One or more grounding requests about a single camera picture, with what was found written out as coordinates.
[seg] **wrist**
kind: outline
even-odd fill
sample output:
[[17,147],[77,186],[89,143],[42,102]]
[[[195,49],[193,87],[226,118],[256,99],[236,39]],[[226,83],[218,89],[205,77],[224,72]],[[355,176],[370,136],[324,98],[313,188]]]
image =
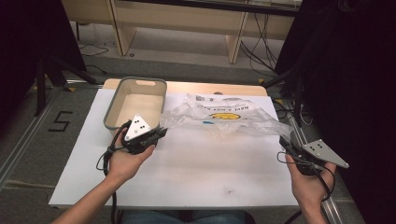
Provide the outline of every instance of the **wrist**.
[[324,216],[321,214],[319,206],[301,206],[304,218],[307,223],[321,224],[326,223]]
[[111,188],[116,190],[121,187],[126,182],[126,180],[124,180],[124,178],[122,178],[121,176],[107,175],[104,182]]

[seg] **white tabletop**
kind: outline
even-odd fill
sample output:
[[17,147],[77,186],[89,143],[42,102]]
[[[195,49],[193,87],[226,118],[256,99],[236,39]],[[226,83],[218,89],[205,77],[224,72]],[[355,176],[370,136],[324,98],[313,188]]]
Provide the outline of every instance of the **white tabletop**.
[[[68,207],[104,178],[95,166],[112,139],[103,119],[114,90],[99,90],[49,205]],[[269,97],[240,96],[276,118]],[[183,94],[166,94],[164,110]],[[254,208],[297,205],[288,168],[276,159],[278,136],[234,133],[214,139],[206,129],[170,129],[137,175],[118,191],[118,207],[133,209]]]

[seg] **person's right hand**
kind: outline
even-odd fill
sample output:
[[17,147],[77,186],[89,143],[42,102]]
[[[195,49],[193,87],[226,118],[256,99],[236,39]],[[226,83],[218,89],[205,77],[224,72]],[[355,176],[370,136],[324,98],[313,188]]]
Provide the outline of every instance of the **person's right hand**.
[[[306,221],[308,223],[326,223],[320,212],[322,199],[326,196],[324,186],[315,175],[302,175],[291,156],[286,155],[285,158],[291,175],[292,193],[300,205]],[[327,162],[325,167],[334,174],[335,164]],[[323,170],[320,175],[331,189],[333,187],[332,174]]]
[[[121,139],[126,131],[126,128],[121,131],[115,146],[122,146]],[[154,148],[154,145],[149,146],[144,152],[136,155],[117,150],[110,158],[107,177],[114,178],[114,180],[123,184],[136,175],[140,165],[151,156]]]

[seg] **plastic bag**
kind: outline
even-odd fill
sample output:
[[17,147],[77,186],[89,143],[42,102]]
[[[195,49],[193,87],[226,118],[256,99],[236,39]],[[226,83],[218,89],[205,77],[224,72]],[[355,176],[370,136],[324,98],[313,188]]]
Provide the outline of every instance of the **plastic bag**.
[[213,130],[224,138],[230,133],[281,135],[290,140],[292,128],[277,121],[261,107],[240,98],[205,98],[187,94],[183,103],[172,111],[161,114],[160,124],[164,128],[175,128],[184,123],[199,124]]

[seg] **black cable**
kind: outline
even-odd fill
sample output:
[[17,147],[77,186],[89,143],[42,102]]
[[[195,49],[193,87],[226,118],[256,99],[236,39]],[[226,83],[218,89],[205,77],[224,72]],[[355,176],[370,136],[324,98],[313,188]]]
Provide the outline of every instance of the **black cable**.
[[294,215],[292,215],[291,217],[289,217],[288,220],[286,220],[285,224],[290,224],[291,222],[293,222],[297,217],[299,217],[303,212],[301,210],[298,210],[296,213],[294,213]]
[[284,112],[284,113],[285,113],[284,116],[279,116],[279,115],[278,115],[278,118],[279,118],[279,119],[285,119],[286,116],[287,116],[289,113],[293,114],[293,111],[294,111],[294,110],[292,110],[292,109],[287,109],[285,106],[283,106],[283,105],[282,105],[280,102],[278,102],[276,99],[273,99],[272,101],[273,101],[273,104],[274,104],[274,108],[276,109],[276,113],[281,113],[281,112]]
[[103,74],[105,74],[105,75],[107,74],[107,71],[101,69],[100,67],[98,67],[98,66],[96,66],[96,65],[88,64],[88,65],[85,65],[85,66],[86,66],[86,67],[94,67],[94,68],[100,70]]
[[274,64],[276,64],[277,58],[274,55],[274,53],[270,50],[270,48],[268,46],[268,42],[267,42],[267,30],[268,30],[267,24],[268,24],[269,16],[267,14],[264,15],[264,27],[263,28],[260,27],[259,20],[257,19],[256,13],[254,14],[254,18],[256,20],[257,27],[259,28],[260,39],[262,39],[262,42],[264,43],[264,46],[265,46],[265,53],[267,55],[269,66],[272,68],[272,70],[274,70],[275,68],[272,66],[271,60],[274,61]]
[[319,179],[320,183],[323,185],[324,190],[326,190],[326,197],[324,199],[322,199],[322,201],[327,201],[330,196],[331,196],[331,192],[329,189],[329,186],[327,186],[326,182],[324,181],[323,177],[320,175],[320,173],[318,172],[318,170],[314,167],[311,166],[311,169],[314,170],[316,177]]
[[[105,175],[108,174],[108,162],[110,161],[111,156],[113,155],[114,152],[116,152],[117,150],[120,150],[124,147],[116,147],[116,142],[117,139],[119,138],[122,130],[128,126],[131,125],[131,120],[129,120],[128,122],[124,123],[121,125],[121,127],[118,129],[118,131],[116,132],[116,134],[113,137],[113,140],[111,141],[110,146],[107,148],[107,151],[99,158],[99,161],[103,158],[103,169],[100,169],[98,167],[99,161],[96,163],[96,169],[98,170],[102,170],[104,172]],[[112,224],[116,224],[117,220],[120,220],[120,217],[116,217],[116,212],[117,212],[117,193],[114,192],[111,195],[112,198],[112,205],[111,205],[111,223]]]
[[241,44],[242,44],[242,47],[245,48],[245,49],[242,48],[242,51],[244,51],[244,53],[245,53],[245,50],[246,50],[246,51],[249,53],[249,55],[247,55],[247,56],[249,57],[249,59],[250,59],[251,61],[254,61],[254,60],[252,59],[252,57],[254,57],[256,60],[259,61],[259,62],[257,62],[257,61],[254,61],[254,62],[259,63],[259,64],[262,64],[262,65],[264,65],[265,67],[267,67],[268,69],[270,69],[272,72],[275,72],[274,69],[272,69],[267,63],[265,63],[265,62],[264,62],[262,59],[260,59],[256,54],[254,54],[252,50],[248,49],[248,47],[245,45],[245,43],[244,43],[243,41],[241,41]]
[[84,55],[84,56],[96,56],[96,55],[99,55],[99,54],[103,54],[103,53],[105,53],[105,52],[108,52],[108,49],[107,49],[107,48],[98,47],[98,46],[92,45],[92,44],[87,44],[87,45],[81,47],[80,49],[85,49],[85,48],[88,47],[88,46],[96,47],[96,48],[98,48],[98,49],[104,49],[104,51],[98,52],[98,53],[94,53],[94,54],[81,54],[81,55]]
[[329,168],[327,168],[326,166],[323,166],[323,168],[324,168],[325,170],[329,171],[329,173],[332,175],[332,188],[329,190],[329,193],[328,193],[328,195],[326,196],[326,198],[324,198],[324,199],[322,200],[323,202],[326,202],[327,200],[330,199],[330,197],[332,196],[332,192],[333,192],[334,189],[335,189],[335,175],[334,175],[334,173],[333,173]]

